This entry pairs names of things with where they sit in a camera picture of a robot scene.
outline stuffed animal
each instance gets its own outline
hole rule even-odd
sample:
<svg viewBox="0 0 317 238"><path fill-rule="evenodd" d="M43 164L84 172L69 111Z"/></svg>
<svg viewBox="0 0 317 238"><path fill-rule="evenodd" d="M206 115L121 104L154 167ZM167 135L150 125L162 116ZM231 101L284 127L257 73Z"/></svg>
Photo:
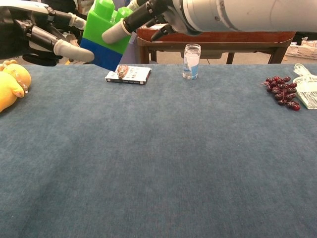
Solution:
<svg viewBox="0 0 317 238"><path fill-rule="evenodd" d="M23 98L30 84L29 72L15 60L0 64L0 112L11 106L18 97Z"/></svg>

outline brown wooden furniture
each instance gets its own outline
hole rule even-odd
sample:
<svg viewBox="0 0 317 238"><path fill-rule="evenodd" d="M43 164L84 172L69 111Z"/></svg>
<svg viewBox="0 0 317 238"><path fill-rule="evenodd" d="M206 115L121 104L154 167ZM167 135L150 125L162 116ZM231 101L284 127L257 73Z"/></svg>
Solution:
<svg viewBox="0 0 317 238"><path fill-rule="evenodd" d="M233 62L237 52L263 52L270 54L268 63L281 63L292 42L295 32L205 32L199 36L187 36L180 33L167 35L157 42L151 42L151 36L157 27L141 27L137 30L137 44L141 63L157 61L157 51L183 52L188 43L197 43L202 47L202 53L229 52L227 64Z"/></svg>

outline white basket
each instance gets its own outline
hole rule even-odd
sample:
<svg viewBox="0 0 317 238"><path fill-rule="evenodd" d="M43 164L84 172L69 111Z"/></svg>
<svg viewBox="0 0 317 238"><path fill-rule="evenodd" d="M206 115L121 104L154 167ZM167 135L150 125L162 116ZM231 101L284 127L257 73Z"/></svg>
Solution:
<svg viewBox="0 0 317 238"><path fill-rule="evenodd" d="M285 55L317 60L317 47L290 45Z"/></svg>

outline blue table cloth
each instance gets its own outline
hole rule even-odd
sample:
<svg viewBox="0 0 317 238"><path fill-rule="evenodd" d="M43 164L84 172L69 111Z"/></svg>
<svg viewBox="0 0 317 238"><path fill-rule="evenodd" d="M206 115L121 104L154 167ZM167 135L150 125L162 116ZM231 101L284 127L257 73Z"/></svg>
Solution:
<svg viewBox="0 0 317 238"><path fill-rule="evenodd" d="M317 111L261 85L294 66L150 67L141 86L26 66L0 114L0 237L317 237Z"/></svg>

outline robotic arm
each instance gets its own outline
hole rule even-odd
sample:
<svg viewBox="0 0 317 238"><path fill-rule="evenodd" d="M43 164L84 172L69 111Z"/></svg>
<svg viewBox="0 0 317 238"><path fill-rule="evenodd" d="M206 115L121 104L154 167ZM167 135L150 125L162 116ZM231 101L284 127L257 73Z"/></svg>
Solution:
<svg viewBox="0 0 317 238"><path fill-rule="evenodd" d="M146 24L165 25L152 41L175 32L196 36L208 31L317 32L315 0L132 0L135 10L103 33L112 44Z"/></svg>
<svg viewBox="0 0 317 238"><path fill-rule="evenodd" d="M16 56L31 63L55 66L68 57L90 62L94 54L70 44L61 33L69 26L84 29L86 21L46 4L0 0L0 59Z"/></svg>

